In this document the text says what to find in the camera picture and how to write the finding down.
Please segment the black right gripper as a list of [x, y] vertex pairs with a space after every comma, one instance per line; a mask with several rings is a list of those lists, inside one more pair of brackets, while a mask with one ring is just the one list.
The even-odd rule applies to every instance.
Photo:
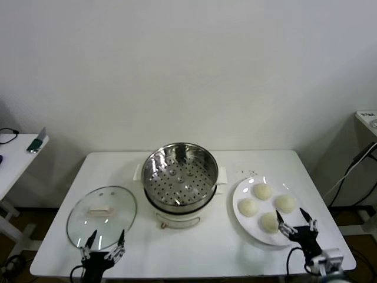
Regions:
[[317, 220], [312, 219], [303, 208], [300, 208], [300, 211], [309, 226], [291, 227], [284, 222], [279, 211], [276, 210], [278, 230], [284, 235], [290, 235], [290, 240], [300, 245], [305, 259], [312, 259], [322, 254], [322, 249], [316, 241], [318, 236]]

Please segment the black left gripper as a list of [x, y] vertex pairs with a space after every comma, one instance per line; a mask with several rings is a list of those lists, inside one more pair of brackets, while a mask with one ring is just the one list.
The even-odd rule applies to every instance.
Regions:
[[109, 253], [108, 252], [91, 252], [91, 247], [97, 235], [95, 230], [87, 239], [85, 245], [80, 247], [81, 263], [84, 269], [81, 282], [83, 283], [100, 283], [104, 272], [114, 266], [114, 262], [118, 262], [125, 253], [125, 230], [118, 239], [117, 245]]

